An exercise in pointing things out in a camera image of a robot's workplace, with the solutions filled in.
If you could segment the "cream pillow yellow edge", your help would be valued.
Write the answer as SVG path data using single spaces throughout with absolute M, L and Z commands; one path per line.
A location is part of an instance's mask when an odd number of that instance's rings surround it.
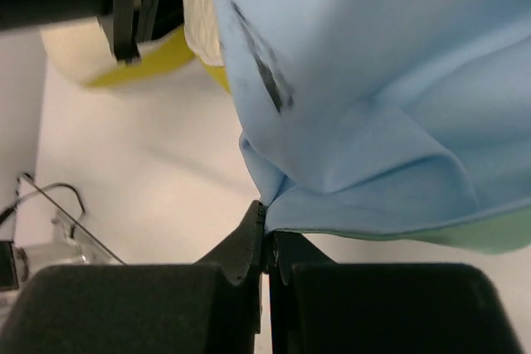
M 146 80 L 183 68 L 197 59 L 225 90 L 229 89 L 213 0 L 169 0 L 170 10 L 183 6 L 183 16 L 154 39 L 139 45 L 141 61 L 132 66 L 111 54 L 96 18 L 44 26 L 41 39 L 53 66 L 68 80 L 88 88 Z

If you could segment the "light blue pillowcase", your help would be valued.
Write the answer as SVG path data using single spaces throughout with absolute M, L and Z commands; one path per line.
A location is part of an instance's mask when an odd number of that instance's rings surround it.
M 530 242 L 530 0 L 214 0 L 270 233 Z

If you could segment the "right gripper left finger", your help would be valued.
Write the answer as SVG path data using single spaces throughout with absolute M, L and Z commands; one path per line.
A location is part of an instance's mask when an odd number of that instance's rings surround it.
M 4 353 L 251 353 L 265 208 L 192 264 L 53 265 L 22 290 Z

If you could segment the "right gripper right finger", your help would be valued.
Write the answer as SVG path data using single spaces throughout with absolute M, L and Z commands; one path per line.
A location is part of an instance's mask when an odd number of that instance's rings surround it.
M 339 264 L 300 234 L 265 250 L 276 353 L 520 353 L 499 294 L 459 263 Z

